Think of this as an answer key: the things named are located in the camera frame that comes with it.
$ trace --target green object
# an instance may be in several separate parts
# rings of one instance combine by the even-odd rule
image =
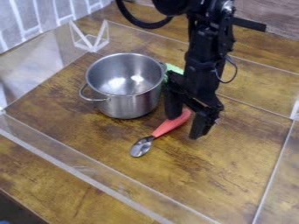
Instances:
[[[170,64],[170,63],[166,63],[166,65],[167,65],[167,72],[169,71],[174,71],[178,74],[183,74],[183,70],[178,66],[175,66],[175,65]],[[169,81],[169,76],[166,74],[165,75],[165,82],[167,82],[167,81]]]

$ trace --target metal spoon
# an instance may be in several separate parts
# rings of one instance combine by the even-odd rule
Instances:
[[[182,111],[182,115],[174,120],[166,120],[162,125],[157,128],[151,136],[141,138],[137,143],[131,147],[131,156],[134,158],[142,157],[151,149],[153,141],[161,137],[163,134],[169,133],[171,130],[178,128],[182,124],[185,124],[193,112],[185,108]]]

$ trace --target wooden table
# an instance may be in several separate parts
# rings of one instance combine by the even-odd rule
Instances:
[[[133,5],[131,10],[142,17],[153,9]],[[130,25],[114,4],[84,17],[79,25],[95,33],[95,24],[103,18]],[[154,32],[186,41],[186,25],[186,19],[178,17]],[[294,51],[298,42],[243,28],[237,28],[237,36],[237,56],[299,72],[299,52]],[[229,109],[223,124],[211,135],[198,141],[190,140],[191,124],[187,124],[157,140],[147,157],[133,159],[127,149],[163,121],[163,105],[134,121],[110,119],[94,111],[78,97],[78,89],[84,71],[99,57],[88,53],[76,60],[10,106],[7,113],[217,221],[250,223],[291,121],[223,98]],[[155,223],[22,146],[3,137],[0,141],[0,187],[47,221]],[[279,213],[279,210],[270,210],[270,213]]]

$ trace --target pot rim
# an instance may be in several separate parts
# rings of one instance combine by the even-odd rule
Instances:
[[[90,83],[90,79],[88,79],[88,74],[90,74],[90,70],[92,69],[92,67],[104,59],[107,58],[111,58],[111,57],[115,57],[118,55],[125,55],[125,54],[130,54],[130,55],[137,55],[137,56],[142,56],[142,57],[146,57],[149,58],[154,63],[157,63],[157,65],[161,67],[161,71],[162,71],[162,78],[161,80],[157,82],[157,84],[149,88],[145,92],[142,93],[138,93],[138,94],[109,94],[103,91],[99,91]],[[137,53],[137,52],[119,52],[119,53],[114,53],[114,54],[110,54],[107,56],[104,56],[103,58],[98,59],[92,64],[91,66],[88,67],[88,71],[86,72],[86,80],[87,80],[87,83],[88,83],[88,86],[92,88],[92,90],[95,90],[98,93],[103,94],[103,95],[107,95],[107,96],[118,96],[118,97],[129,97],[129,96],[137,96],[137,95],[142,95],[145,93],[149,93],[150,91],[153,91],[157,87],[159,87],[165,81],[165,73],[166,71],[163,70],[163,67],[161,65],[161,62],[154,59],[153,57],[147,56],[147,55],[143,55],[142,53]]]

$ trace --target red handle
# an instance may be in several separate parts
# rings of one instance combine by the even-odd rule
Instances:
[[[182,110],[182,115],[175,118],[174,120],[166,120],[162,125],[157,128],[157,130],[153,133],[154,137],[161,137],[163,134],[178,128],[182,124],[185,124],[190,117],[193,115],[193,112],[185,108]]]

